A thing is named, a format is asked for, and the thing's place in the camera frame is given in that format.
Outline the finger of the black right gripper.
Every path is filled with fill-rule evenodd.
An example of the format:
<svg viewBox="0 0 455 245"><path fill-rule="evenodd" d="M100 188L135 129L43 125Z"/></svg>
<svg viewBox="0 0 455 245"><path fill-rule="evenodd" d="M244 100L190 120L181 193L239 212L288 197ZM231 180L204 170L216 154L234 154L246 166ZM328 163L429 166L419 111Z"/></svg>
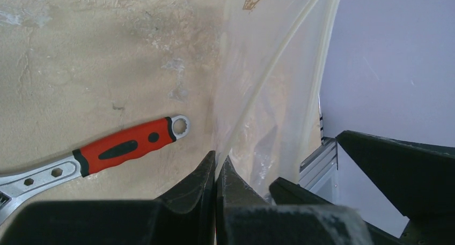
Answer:
<svg viewBox="0 0 455 245"><path fill-rule="evenodd" d="M454 244L454 148L355 131L336 140L409 222L407 244Z"/></svg>
<svg viewBox="0 0 455 245"><path fill-rule="evenodd" d="M302 188L300 185L278 177L269 186L269 192L277 205L333 205L333 203ZM402 242L391 234L365 222L373 244L399 245Z"/></svg>

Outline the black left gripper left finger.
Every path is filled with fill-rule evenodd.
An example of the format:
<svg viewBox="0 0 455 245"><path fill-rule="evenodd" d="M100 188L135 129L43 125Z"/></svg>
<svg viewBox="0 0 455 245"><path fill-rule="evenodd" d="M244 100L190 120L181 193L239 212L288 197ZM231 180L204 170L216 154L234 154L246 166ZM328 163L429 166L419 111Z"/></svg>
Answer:
<svg viewBox="0 0 455 245"><path fill-rule="evenodd" d="M1 244L213 244L215 152L152 200L50 201L25 207Z"/></svg>

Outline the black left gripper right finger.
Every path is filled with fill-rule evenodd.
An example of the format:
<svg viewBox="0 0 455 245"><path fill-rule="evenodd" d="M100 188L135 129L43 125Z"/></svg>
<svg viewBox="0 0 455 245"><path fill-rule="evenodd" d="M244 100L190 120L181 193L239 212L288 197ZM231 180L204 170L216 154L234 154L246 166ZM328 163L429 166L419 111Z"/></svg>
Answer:
<svg viewBox="0 0 455 245"><path fill-rule="evenodd" d="M335 205L271 205L226 158L217 179L217 244L372 244L361 217Z"/></svg>

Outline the clear zip top bag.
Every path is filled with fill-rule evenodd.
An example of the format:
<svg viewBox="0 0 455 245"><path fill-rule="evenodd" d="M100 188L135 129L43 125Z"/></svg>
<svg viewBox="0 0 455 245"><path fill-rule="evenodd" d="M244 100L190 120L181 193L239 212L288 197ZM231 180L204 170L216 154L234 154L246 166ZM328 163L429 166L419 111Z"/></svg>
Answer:
<svg viewBox="0 0 455 245"><path fill-rule="evenodd" d="M226 0L214 96L217 160L260 196L319 146L322 77L340 0Z"/></svg>

